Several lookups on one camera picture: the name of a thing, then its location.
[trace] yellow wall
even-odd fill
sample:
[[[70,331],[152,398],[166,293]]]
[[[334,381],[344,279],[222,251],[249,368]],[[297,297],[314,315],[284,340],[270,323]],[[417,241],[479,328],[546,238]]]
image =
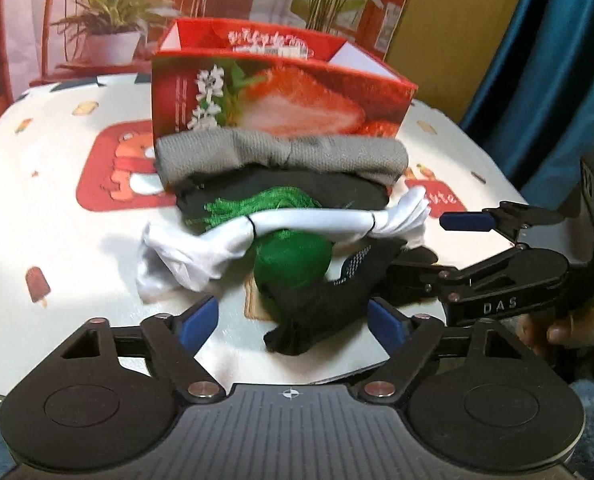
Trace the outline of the yellow wall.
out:
[[[458,122],[517,0],[408,0],[387,62],[419,86],[417,98]]]

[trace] human hand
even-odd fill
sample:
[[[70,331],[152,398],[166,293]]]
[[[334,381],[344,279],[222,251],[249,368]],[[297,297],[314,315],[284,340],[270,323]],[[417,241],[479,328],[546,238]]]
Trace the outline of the human hand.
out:
[[[517,322],[517,336],[540,357],[546,358],[554,345],[566,348],[594,346],[594,298],[571,310],[567,317],[554,319],[549,314],[524,314]]]

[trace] strawberry print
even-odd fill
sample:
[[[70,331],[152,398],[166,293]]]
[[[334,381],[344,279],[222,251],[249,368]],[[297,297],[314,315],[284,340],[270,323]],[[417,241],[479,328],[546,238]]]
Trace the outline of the strawberry print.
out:
[[[389,121],[368,121],[364,123],[357,131],[357,135],[367,137],[388,137],[392,138],[397,135],[399,125]]]
[[[245,104],[237,125],[277,136],[350,134],[363,123],[363,109],[294,66],[261,71],[261,80],[241,91]]]

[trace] red paper bag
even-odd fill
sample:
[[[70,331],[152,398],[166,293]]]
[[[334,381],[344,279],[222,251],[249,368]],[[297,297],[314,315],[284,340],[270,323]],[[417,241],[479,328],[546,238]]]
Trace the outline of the red paper bag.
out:
[[[152,61],[155,139],[240,126],[277,136],[394,137],[417,87],[340,36],[177,20]]]

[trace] finger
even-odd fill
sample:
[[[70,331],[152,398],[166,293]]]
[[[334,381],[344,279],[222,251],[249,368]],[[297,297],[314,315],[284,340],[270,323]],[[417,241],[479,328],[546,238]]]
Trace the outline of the finger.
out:
[[[517,337],[539,357],[545,357],[548,353],[544,332],[544,328],[528,314],[520,316],[517,320]]]
[[[567,348],[594,346],[594,298],[548,329],[548,342]]]
[[[533,342],[535,325],[528,314],[523,314],[517,320],[515,333],[519,340],[525,345],[530,345]]]

